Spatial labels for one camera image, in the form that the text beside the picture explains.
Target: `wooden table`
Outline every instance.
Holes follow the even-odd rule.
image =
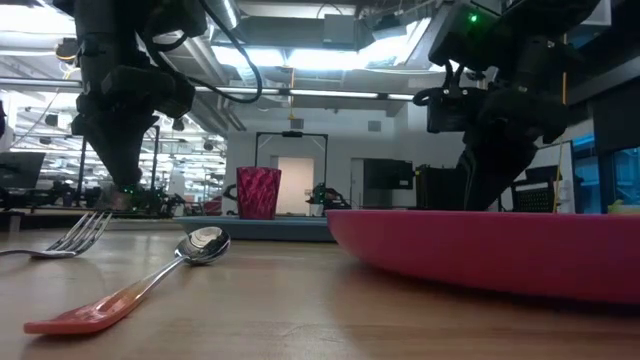
[[[0,248],[59,235],[5,235]],[[0,359],[640,359],[640,317],[404,279],[330,244],[237,241],[214,266],[176,270],[99,335],[22,333],[155,271],[180,235],[107,232],[81,258],[0,259]]]

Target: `red cup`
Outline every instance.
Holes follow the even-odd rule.
[[[265,167],[236,169],[240,219],[275,219],[281,177],[282,171],[278,169]]]

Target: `silver fork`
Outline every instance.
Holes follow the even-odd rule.
[[[83,254],[98,241],[111,221],[111,213],[85,214],[63,237],[45,251],[8,250],[0,251],[0,256],[25,254],[34,259],[68,259]]]

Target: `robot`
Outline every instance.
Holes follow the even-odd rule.
[[[458,170],[466,177],[460,210],[486,209],[531,163],[542,137],[551,143],[567,127],[569,112],[544,89],[549,76],[580,61],[559,39],[586,20],[599,0],[521,0],[502,15],[471,0],[448,9],[431,47],[431,62],[447,68],[440,88],[416,94],[414,104],[429,106],[427,131],[464,132],[466,149]],[[206,0],[54,0],[75,18],[84,91],[77,101],[74,134],[84,135],[120,188],[140,180],[138,160],[143,135],[154,111],[179,118],[191,109],[194,84],[231,98],[210,84],[172,69],[160,52],[175,49],[207,30],[206,16],[220,26],[240,53],[235,37]],[[153,37],[181,30],[175,44]],[[149,57],[138,48],[143,39]],[[454,72],[450,61],[460,64]],[[254,72],[257,68],[250,63]],[[461,88],[464,69],[481,74],[498,69],[487,90]],[[261,95],[261,77],[252,102]]]

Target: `doorway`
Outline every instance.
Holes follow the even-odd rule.
[[[272,166],[282,171],[278,214],[309,215],[309,194],[313,191],[315,161],[312,158],[274,157]]]

